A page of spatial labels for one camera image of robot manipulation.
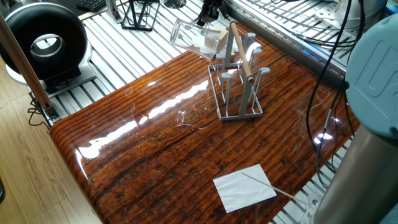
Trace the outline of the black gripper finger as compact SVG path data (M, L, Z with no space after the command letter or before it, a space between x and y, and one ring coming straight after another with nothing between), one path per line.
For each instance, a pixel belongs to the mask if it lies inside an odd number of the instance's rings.
M218 9L221 6L223 0L208 0L206 7L206 18L208 21L216 20L218 18L219 12Z
M206 23L208 23L208 11L209 11L208 3L204 3L202 5L202 10L197 17L198 26L204 26Z

